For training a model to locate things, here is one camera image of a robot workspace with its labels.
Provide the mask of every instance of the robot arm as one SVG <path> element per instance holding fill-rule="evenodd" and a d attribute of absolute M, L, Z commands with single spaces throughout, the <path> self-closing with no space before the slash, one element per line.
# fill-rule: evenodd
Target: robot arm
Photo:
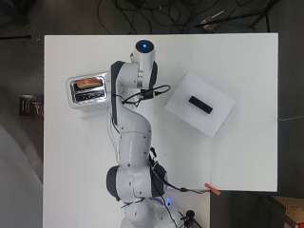
<path fill-rule="evenodd" d="M 125 207 L 122 228 L 164 228 L 181 226 L 181 216 L 173 208 L 170 217 L 163 205 L 149 198 L 165 193 L 165 169 L 156 164 L 153 171 L 149 164 L 152 130 L 150 122 L 123 104 L 123 88 L 149 89 L 157 80 L 154 45 L 140 41 L 131 54 L 132 63 L 116 62 L 111 66 L 112 118 L 120 130 L 119 162 L 109 169 L 106 188 L 116 198 L 130 202 Z"/>
<path fill-rule="evenodd" d="M 119 61 L 110 69 L 112 117 L 120 130 L 120 165 L 108 171 L 106 186 L 113 197 L 124 201 L 158 197 L 166 189 L 166 185 L 154 177 L 148 163 L 152 136 L 150 122 L 125 107 L 120 96 L 123 87 L 148 89 L 156 83 L 158 67 L 154 45 L 149 41 L 138 42 L 131 59 L 131 64 Z M 166 172 L 160 165 L 155 171 L 166 179 Z"/>

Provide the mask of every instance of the cable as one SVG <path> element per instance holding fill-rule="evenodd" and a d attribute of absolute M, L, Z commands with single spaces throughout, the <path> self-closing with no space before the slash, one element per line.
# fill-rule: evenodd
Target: cable
<path fill-rule="evenodd" d="M 165 209 L 168 211 L 168 214 L 169 214 L 171 220 L 174 222 L 175 227 L 176 227 L 176 228 L 179 228 L 178 225 L 177 225 L 177 223 L 175 222 L 175 220 L 172 218 L 171 212 L 170 212 L 169 208 L 167 207 L 167 205 L 166 205 L 166 203 L 165 203 L 165 200 L 164 200 L 162 194 L 160 193 L 159 189 L 157 188 L 157 186 L 156 186 L 156 184 L 155 184 L 155 182 L 154 182 L 154 177 L 153 177 L 153 176 L 151 176 L 151 180 L 152 180 L 152 183 L 153 183 L 153 185 L 154 185 L 154 188 L 156 189 L 156 191 L 158 192 L 159 196 L 161 197 L 162 202 L 163 202 L 163 205 L 164 205 Z"/>
<path fill-rule="evenodd" d="M 138 201 L 135 201 L 135 202 L 124 202 L 124 206 L 122 206 L 121 209 L 123 209 L 123 208 L 125 208 L 125 207 L 127 207 L 127 206 L 129 206 L 133 203 L 140 203 L 142 201 L 144 201 L 144 198 L 141 198 L 141 200 L 138 200 Z"/>
<path fill-rule="evenodd" d="M 153 19 L 153 21 L 154 21 L 157 25 L 159 25 L 159 26 L 161 26 L 161 27 L 172 27 L 172 26 L 174 26 L 174 25 L 177 24 L 177 23 L 175 22 L 175 20 L 171 17 L 171 15 L 166 14 L 165 12 L 163 12 L 162 9 L 157 9 L 157 10 L 151 9 L 148 2 L 144 2 L 144 3 L 148 6 L 148 8 L 146 8 L 146 9 L 147 9 L 147 10 L 150 10 L 152 19 Z M 158 13 L 161 13 L 161 14 L 167 16 L 167 17 L 172 21 L 172 23 L 173 23 L 174 25 L 172 25 L 172 24 L 171 24 L 171 25 L 162 25 L 160 22 L 158 22 L 158 21 L 156 20 L 153 11 L 158 12 Z"/>
<path fill-rule="evenodd" d="M 133 12 L 132 12 L 131 24 L 133 25 L 133 23 L 134 23 L 134 14 L 133 14 Z M 133 33 L 132 33 L 132 27 L 130 27 L 130 30 L 129 30 L 129 32 L 128 32 L 128 35 L 130 35 L 130 34 L 133 34 Z"/>
<path fill-rule="evenodd" d="M 291 120 L 296 120 L 296 119 L 302 119 L 304 118 L 303 116 L 297 116 L 297 117 L 291 117 L 291 118 L 287 118 L 287 119 L 277 119 L 278 121 L 282 121 L 282 122 L 286 122 L 286 121 L 291 121 Z"/>
<path fill-rule="evenodd" d="M 175 190 L 178 190 L 180 192 L 193 192 L 193 193 L 197 193 L 197 194 L 203 194 L 203 193 L 206 193 L 206 192 L 209 192 L 210 190 L 193 190 L 193 189 L 188 189 L 188 188 L 185 188 L 185 187 L 182 187 L 182 188 L 179 188 L 179 187 L 176 187 L 174 186 L 173 184 L 169 183 L 167 180 L 164 180 L 162 178 L 160 178 L 160 176 L 154 171 L 153 167 L 150 165 L 151 167 L 151 170 L 152 172 L 155 174 L 155 176 L 165 185 L 168 185 L 169 187 L 172 187 L 173 189 Z"/>
<path fill-rule="evenodd" d="M 121 134 L 120 131 L 117 129 L 116 125 L 114 124 L 114 119 L 112 115 L 111 115 L 111 119 L 112 119 L 112 125 L 114 126 L 115 130 L 117 131 L 117 133 Z"/>
<path fill-rule="evenodd" d="M 124 16 L 124 18 L 126 19 L 126 21 L 128 22 L 128 24 L 130 25 L 131 29 L 133 29 L 134 32 L 135 32 L 136 34 L 138 34 L 138 32 L 136 31 L 136 29 L 135 29 L 134 26 L 133 26 L 133 23 L 129 20 L 129 18 L 128 18 L 127 15 L 124 13 L 124 11 L 121 10 L 121 9 L 118 7 L 118 2 L 117 2 L 117 0 L 111 0 L 111 1 L 112 1 L 112 3 L 114 4 L 114 6 L 116 6 L 116 8 L 120 10 L 120 12 L 121 12 L 122 15 Z"/>
<path fill-rule="evenodd" d="M 101 26 L 107 31 L 107 33 L 109 33 L 109 34 L 111 35 L 112 33 L 105 27 L 105 25 L 104 25 L 103 22 L 102 22 L 102 19 L 101 19 L 100 15 L 99 15 L 99 10 L 100 10 L 102 1 L 103 1 L 103 0 L 100 0 L 100 1 L 99 1 L 98 7 L 97 7 L 98 21 L 99 21 L 99 23 L 101 24 Z"/>
<path fill-rule="evenodd" d="M 183 214 L 180 212 L 180 211 L 178 211 L 179 213 L 180 213 L 180 216 L 181 216 L 181 220 L 183 220 L 183 227 L 186 227 L 186 221 L 187 221 L 187 217 L 184 217 L 183 216 Z"/>
<path fill-rule="evenodd" d="M 228 16 L 227 16 L 226 18 L 230 17 L 236 10 L 237 10 L 237 9 L 233 9 L 233 10 L 228 14 Z M 214 31 L 219 30 L 219 29 L 222 27 L 222 25 L 224 25 L 224 24 L 225 24 L 224 22 L 221 23 Z"/>
<path fill-rule="evenodd" d="M 179 16 L 178 16 L 178 20 L 177 20 L 177 24 L 180 22 L 180 19 L 181 19 L 181 11 L 180 9 L 177 7 L 177 5 L 173 5 L 175 7 L 175 9 L 179 12 Z"/>
<path fill-rule="evenodd" d="M 187 4 L 190 7 L 196 7 L 198 5 L 200 5 L 202 2 L 202 0 L 199 0 L 197 3 L 191 3 L 191 0 L 183 0 L 184 4 Z"/>
<path fill-rule="evenodd" d="M 155 172 L 154 168 L 159 163 L 158 161 L 155 161 L 155 158 L 157 157 L 156 151 L 154 147 L 150 148 L 150 151 L 153 153 L 154 158 L 152 159 L 151 156 L 149 156 L 149 165 L 151 168 L 151 171 L 154 173 L 154 175 L 165 185 L 172 187 L 175 190 L 178 190 L 180 192 L 193 192 L 197 194 L 203 194 L 205 192 L 210 192 L 210 190 L 194 190 L 194 189 L 187 189 L 185 187 L 179 188 L 174 186 L 173 184 L 169 183 L 167 180 L 160 178 L 160 176 Z"/>
<path fill-rule="evenodd" d="M 238 20 L 238 19 L 243 19 L 243 18 L 248 18 L 248 17 L 252 17 L 252 16 L 259 16 L 265 9 L 260 9 L 254 12 L 249 12 L 246 14 L 241 14 L 241 15 L 237 15 L 237 16 L 233 16 L 233 17 L 227 17 L 226 19 L 219 19 L 219 20 L 215 20 L 215 21 L 210 21 L 210 22 L 206 22 L 206 23 L 202 23 L 202 24 L 198 24 L 195 25 L 195 28 L 200 28 L 200 27 L 204 27 L 206 25 L 214 25 L 214 24 L 219 24 L 219 23 L 223 23 L 223 22 L 230 22 L 230 21 L 234 21 L 234 20 Z"/>
<path fill-rule="evenodd" d="M 236 3 L 239 7 L 245 7 L 247 6 L 249 3 L 253 2 L 254 0 L 248 0 L 247 2 L 245 2 L 244 4 L 240 4 L 238 0 L 236 0 Z"/>
<path fill-rule="evenodd" d="M 110 133 L 110 130 L 112 128 L 111 128 L 111 122 L 109 121 L 108 116 L 109 116 L 109 109 L 107 109 L 107 115 L 106 115 L 106 130 L 107 130 L 108 137 L 110 138 L 110 140 L 112 142 L 112 145 L 113 145 L 113 148 L 114 148 L 116 162 L 119 163 L 117 147 L 116 147 L 116 144 L 114 143 L 114 139 L 112 138 L 112 134 Z"/>
<path fill-rule="evenodd" d="M 164 88 L 164 87 L 167 87 L 167 89 L 164 90 L 164 91 L 161 91 L 161 92 L 156 91 L 157 89 Z M 130 104 L 130 105 L 135 105 L 136 107 L 138 107 L 138 105 L 140 104 L 140 102 L 141 102 L 142 100 L 144 100 L 144 96 L 146 95 L 146 93 L 149 93 L 149 92 L 153 92 L 153 91 L 154 91 L 154 95 L 155 95 L 155 96 L 159 96 L 159 95 L 161 95 L 161 94 L 163 94 L 163 93 L 166 93 L 166 92 L 169 91 L 170 89 L 171 89 L 171 86 L 170 86 L 170 85 L 160 85 L 160 86 L 157 86 L 157 87 L 149 88 L 149 89 L 147 89 L 147 90 L 144 90 L 144 91 L 135 93 L 135 94 L 129 96 L 128 98 L 124 99 L 124 100 L 123 100 L 123 105 L 124 105 L 124 104 Z M 141 96 L 141 98 L 140 98 L 138 101 L 136 101 L 136 102 L 129 102 L 130 99 L 132 99 L 132 98 L 134 98 L 134 97 L 136 97 L 136 96 L 139 96 L 139 95 Z"/>
<path fill-rule="evenodd" d="M 204 12 L 206 12 L 206 11 L 212 9 L 212 8 L 214 8 L 219 2 L 220 2 L 220 0 L 217 0 L 212 6 L 210 6 L 210 7 L 207 8 L 207 9 L 204 9 L 204 10 L 198 12 L 197 15 L 200 15 L 200 14 L 202 14 L 202 13 L 204 13 Z"/>
<path fill-rule="evenodd" d="M 147 22 L 148 22 L 148 25 L 149 25 L 149 33 L 152 34 L 152 24 L 151 24 L 151 21 L 140 11 L 136 10 L 136 9 L 124 9 L 124 8 L 121 8 L 119 5 L 118 5 L 118 2 L 117 0 L 111 0 L 112 3 L 114 4 L 114 6 L 121 10 L 121 11 L 134 11 L 134 12 L 137 12 L 138 14 L 140 14 Z"/>

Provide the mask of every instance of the tabletop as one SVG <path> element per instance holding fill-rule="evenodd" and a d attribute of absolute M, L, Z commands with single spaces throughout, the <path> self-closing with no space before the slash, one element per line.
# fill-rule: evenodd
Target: tabletop
<path fill-rule="evenodd" d="M 277 34 L 47 36 L 45 40 L 44 227 L 119 227 L 124 210 L 106 191 L 116 164 L 108 115 L 82 118 L 68 105 L 66 80 L 129 62 L 135 44 L 156 47 L 157 85 L 169 93 L 142 102 L 152 145 L 177 186 L 275 191 L 277 160 Z M 165 110 L 192 72 L 236 101 L 214 138 Z M 169 190 L 172 204 L 192 209 L 209 227 L 210 196 Z"/>

